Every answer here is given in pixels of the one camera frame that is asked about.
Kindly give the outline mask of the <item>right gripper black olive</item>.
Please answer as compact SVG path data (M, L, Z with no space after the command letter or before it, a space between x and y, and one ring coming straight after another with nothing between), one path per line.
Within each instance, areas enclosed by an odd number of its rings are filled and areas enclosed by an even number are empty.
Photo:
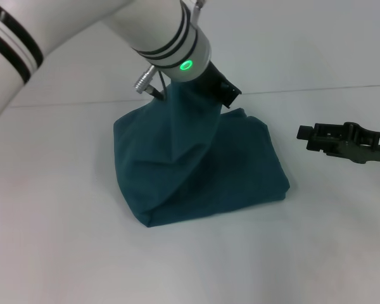
M358 164L380 162L380 132L357 123L301 125L296 138L306 141L307 149L322 149L327 156L345 157Z

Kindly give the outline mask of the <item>left gripper black olive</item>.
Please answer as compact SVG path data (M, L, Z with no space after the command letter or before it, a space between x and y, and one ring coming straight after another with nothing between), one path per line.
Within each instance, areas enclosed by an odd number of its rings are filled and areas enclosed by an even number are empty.
M226 108L230 108L235 99L242 94L211 61L193 83L201 92L213 97Z

